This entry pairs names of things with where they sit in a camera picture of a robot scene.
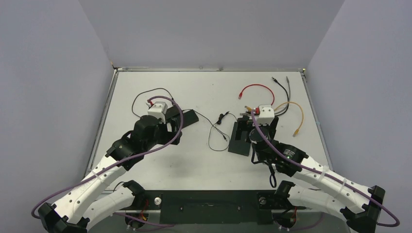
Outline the black network switch box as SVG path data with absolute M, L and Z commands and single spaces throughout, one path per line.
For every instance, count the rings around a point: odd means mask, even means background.
M 248 157 L 250 154 L 251 145 L 249 142 L 247 142 L 247 138 L 248 132 L 246 130 L 242 130 L 238 122 L 235 122 L 233 125 L 227 151 Z

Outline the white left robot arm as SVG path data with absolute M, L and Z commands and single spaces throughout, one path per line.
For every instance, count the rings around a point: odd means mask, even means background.
M 37 206 L 38 217 L 49 233 L 86 233 L 96 223 L 123 208 L 144 205 L 145 189 L 136 181 L 124 182 L 115 192 L 98 198 L 117 178 L 128 172 L 145 155 L 177 145 L 183 120 L 167 122 L 153 113 L 142 116 L 133 130 L 115 141 L 100 162 L 77 185 L 65 188 L 63 197 Z

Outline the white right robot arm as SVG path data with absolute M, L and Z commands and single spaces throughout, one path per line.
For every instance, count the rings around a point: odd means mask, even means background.
M 234 130 L 246 134 L 252 146 L 252 162 L 271 172 L 274 201 L 280 207 L 303 206 L 344 220 L 358 233 L 373 233 L 383 210 L 386 191 L 367 187 L 338 175 L 299 148 L 274 139 L 278 117 L 237 119 Z

